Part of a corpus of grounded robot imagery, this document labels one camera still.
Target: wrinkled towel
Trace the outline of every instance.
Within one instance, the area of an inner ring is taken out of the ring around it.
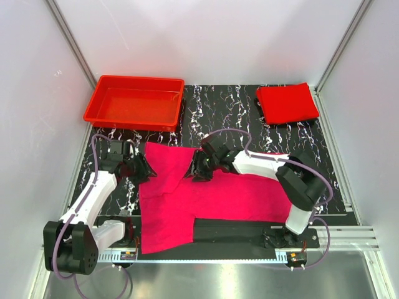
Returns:
[[[286,221],[291,203],[273,179],[220,170],[210,182],[184,179],[194,150],[145,145],[146,159],[158,176],[141,184],[139,190],[143,254],[192,242],[196,218]]]

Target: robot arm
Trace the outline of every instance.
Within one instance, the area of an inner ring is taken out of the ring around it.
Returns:
[[[317,169],[317,165],[305,153],[288,155],[249,152],[252,155],[250,157],[243,150],[229,149],[214,135],[203,139],[201,147],[202,150],[194,154],[186,178],[209,181],[213,177],[213,171],[221,169],[227,173],[255,174],[275,179],[281,183],[292,203],[286,229],[294,236],[303,233],[309,225],[315,204],[325,191],[325,184],[312,173],[277,159],[293,159]]]
[[[49,221],[44,227],[46,269],[53,270],[56,240],[61,228],[73,216],[58,247],[57,267],[62,272],[92,273],[99,254],[125,235],[125,223],[122,221],[109,220],[93,228],[105,200],[123,178],[128,177],[140,184],[150,176],[156,176],[144,156],[141,153],[133,154],[131,144],[125,141],[111,141],[107,156],[100,160],[99,168],[97,180],[94,182],[95,173],[92,173],[74,205],[58,222]]]

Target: red tray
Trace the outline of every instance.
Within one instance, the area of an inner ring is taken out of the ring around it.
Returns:
[[[175,131],[182,79],[101,76],[83,116],[93,126]]]

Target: red cloth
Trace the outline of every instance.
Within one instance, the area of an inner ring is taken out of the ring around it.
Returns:
[[[145,156],[158,177],[140,185],[142,252],[191,243],[194,219],[285,222],[291,203],[279,182],[214,172],[210,182],[183,179],[194,153],[147,143]]]
[[[261,87],[256,90],[265,122],[268,125],[313,120],[319,117],[306,83],[283,87]]]

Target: white panel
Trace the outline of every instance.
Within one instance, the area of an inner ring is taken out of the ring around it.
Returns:
[[[57,220],[91,88],[44,1],[0,4],[1,298],[28,298],[42,230]]]
[[[103,74],[316,84],[361,0],[58,0]]]
[[[363,222],[399,295],[399,2],[374,1],[322,91]]]

